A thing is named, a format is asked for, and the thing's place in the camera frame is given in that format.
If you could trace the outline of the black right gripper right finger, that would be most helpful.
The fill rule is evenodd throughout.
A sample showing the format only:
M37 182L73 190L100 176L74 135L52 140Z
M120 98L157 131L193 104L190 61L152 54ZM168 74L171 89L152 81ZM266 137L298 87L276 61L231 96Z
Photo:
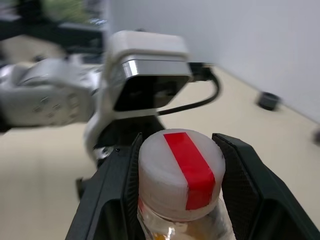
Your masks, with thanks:
M212 140L225 159L222 194L236 240L320 240L320 231L287 185L244 141Z

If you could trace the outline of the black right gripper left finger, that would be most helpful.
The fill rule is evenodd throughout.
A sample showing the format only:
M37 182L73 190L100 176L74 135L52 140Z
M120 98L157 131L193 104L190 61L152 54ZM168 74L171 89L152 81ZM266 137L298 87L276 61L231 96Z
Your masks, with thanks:
M138 221L143 137L117 146L86 183L65 240L146 240Z

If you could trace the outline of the white bottle cap red tape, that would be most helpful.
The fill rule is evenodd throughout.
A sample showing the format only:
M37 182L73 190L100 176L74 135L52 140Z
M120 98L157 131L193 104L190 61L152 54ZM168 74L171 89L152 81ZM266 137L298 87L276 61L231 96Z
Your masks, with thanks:
M217 205L226 163L220 147L189 129L149 136L138 156L139 198L158 216L189 222Z

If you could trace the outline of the dark rounded object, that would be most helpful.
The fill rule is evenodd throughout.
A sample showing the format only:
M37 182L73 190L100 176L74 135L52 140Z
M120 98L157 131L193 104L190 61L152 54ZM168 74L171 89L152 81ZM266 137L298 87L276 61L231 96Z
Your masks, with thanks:
M313 144L320 146L320 124L312 131L311 140Z

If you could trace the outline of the small black cylinder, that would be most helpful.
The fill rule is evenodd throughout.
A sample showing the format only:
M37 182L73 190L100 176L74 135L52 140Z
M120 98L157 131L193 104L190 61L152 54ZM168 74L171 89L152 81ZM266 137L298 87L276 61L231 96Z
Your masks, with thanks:
M276 111L280 102L279 96L263 91L259 94L256 104L264 110Z

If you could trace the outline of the dark background furniture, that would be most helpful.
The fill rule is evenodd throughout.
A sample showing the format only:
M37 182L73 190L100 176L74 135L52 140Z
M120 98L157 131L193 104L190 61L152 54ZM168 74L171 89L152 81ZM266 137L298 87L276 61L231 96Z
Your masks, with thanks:
M102 29L50 18L43 0L15 0L13 10L14 14L0 13L0 41L26 35L55 43L67 53L101 54L104 50Z

